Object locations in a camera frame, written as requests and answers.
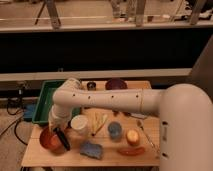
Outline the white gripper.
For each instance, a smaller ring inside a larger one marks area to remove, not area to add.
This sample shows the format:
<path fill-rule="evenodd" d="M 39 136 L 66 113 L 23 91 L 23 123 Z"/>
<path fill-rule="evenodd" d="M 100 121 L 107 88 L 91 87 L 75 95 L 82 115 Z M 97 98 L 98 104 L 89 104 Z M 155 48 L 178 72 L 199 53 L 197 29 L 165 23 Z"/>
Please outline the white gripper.
<path fill-rule="evenodd" d="M 54 118 L 50 116 L 48 118 L 48 122 L 50 132 L 53 132 L 55 128 L 60 128 L 61 130 L 64 130 L 66 128 L 66 122 L 62 118 Z"/>

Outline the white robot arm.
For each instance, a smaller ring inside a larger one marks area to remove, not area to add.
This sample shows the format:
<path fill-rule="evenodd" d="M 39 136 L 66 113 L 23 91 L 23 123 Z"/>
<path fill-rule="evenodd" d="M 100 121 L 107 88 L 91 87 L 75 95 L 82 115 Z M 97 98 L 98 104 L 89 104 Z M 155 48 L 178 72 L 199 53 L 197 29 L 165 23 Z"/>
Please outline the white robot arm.
<path fill-rule="evenodd" d="M 155 116 L 160 121 L 160 171 L 213 171 L 213 102 L 195 85 L 88 91 L 70 78 L 53 94 L 50 127 L 65 125 L 75 107 Z"/>

